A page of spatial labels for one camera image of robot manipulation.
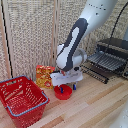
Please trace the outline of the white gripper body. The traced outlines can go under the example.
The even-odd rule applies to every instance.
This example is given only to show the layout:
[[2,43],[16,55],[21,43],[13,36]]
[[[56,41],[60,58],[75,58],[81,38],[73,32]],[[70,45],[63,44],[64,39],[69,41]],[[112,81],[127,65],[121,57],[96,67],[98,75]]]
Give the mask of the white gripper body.
[[77,70],[72,69],[65,74],[62,74],[61,72],[53,72],[50,74],[50,77],[52,78],[52,84],[54,86],[60,86],[62,84],[78,82],[83,79],[82,72],[79,69]]

